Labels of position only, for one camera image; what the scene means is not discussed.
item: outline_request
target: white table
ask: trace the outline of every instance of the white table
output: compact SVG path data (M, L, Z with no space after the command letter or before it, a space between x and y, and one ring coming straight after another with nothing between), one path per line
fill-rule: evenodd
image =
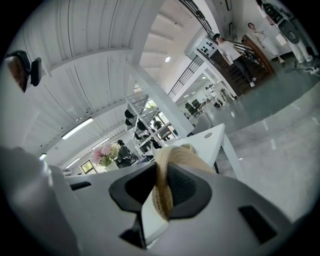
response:
M230 161L236 178L245 183L243 170L236 152L225 133L225 125L223 123L191 137L177 140L171 145L181 146L182 144L191 144L195 148L195 153L211 167L214 166L220 147L222 147L226 157Z
M245 183L243 171L236 152L225 134L224 124L220 124L191 137L176 140L170 144L170 146L181 146L182 144L191 144L196 150L195 153L211 167L214 166L220 147L222 147L231 163L236 178ZM142 207L142 223L147 243L159 237L168 226L168 223L156 212L152 203L151 194Z

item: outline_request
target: black pants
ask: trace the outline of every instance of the black pants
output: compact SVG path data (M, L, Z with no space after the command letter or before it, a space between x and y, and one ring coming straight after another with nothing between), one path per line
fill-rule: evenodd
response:
M240 71L243 73L245 78L248 80L249 83L252 82L252 74L249 71L249 68L247 67L246 63L243 60L244 57L240 56L239 58L235 59L233 63L240 69Z

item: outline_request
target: window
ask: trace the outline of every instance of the window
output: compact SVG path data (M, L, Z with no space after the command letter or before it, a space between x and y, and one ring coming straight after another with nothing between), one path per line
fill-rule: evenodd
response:
M154 101L152 100L152 99L149 99L148 101L147 101L147 103L146 103L146 105L145 105L145 107L147 108L147 109L149 109L149 108L155 108L157 105L154 103Z
M97 172L96 169L93 167L92 163L90 162L90 160L86 161L83 165L81 165L81 169L85 174L88 174L92 170Z

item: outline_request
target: vase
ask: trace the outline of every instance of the vase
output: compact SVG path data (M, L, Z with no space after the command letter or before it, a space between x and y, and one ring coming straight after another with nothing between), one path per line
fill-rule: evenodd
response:
M110 163L108 166L106 166L104 169L105 169L106 172L109 172L109 171L113 171L113 170L116 170L116 169L119 169L119 168L118 168L118 166L116 165L116 162L113 161L113 162Z

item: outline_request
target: person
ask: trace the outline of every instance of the person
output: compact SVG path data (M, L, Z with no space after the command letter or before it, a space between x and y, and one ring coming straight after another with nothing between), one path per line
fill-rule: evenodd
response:
M267 15L267 13L263 10L263 2L262 0L255 0L257 3L257 9L259 11L259 13L261 14L261 16L266 19L268 21L269 26L276 26L278 28L278 26L273 22L273 20ZM293 16L291 14L291 12L285 8L285 6L283 4L281 4L281 6L275 6L274 4L272 4L273 7L282 15L287 16L287 17L291 17ZM301 64L304 61L306 62L311 62L313 60L312 55L310 55L307 52L307 48L305 46L305 44L302 42L301 38L299 39L298 43L292 43L289 40L286 40L287 44L289 45L290 49L292 50L295 58L298 60L298 62Z
M266 49L270 53L272 53L274 56L276 56L280 63L284 63L285 61L280 57L278 48L274 45L274 43L268 38L263 30L257 30L256 26L249 22L248 23L249 29L253 31L254 37L259 41L262 48Z
M117 141L117 144L120 146L119 152L118 152L118 157L121 157L124 160L138 160L139 158L132 153L127 146L124 144L124 142L122 141L122 139L119 139Z
M213 36L213 40L217 41L218 43L218 50L221 53L222 57L225 61L231 66L234 63L238 69L243 73L245 78L250 83L251 87L255 86L254 81L256 78L252 76L250 73L244 58L238 50L234 48L234 44L232 42L226 41L224 38L220 36L220 34L215 34Z
M154 117L153 118L153 127L156 128L157 130L159 130L162 126L161 122L160 121L157 121L157 119Z

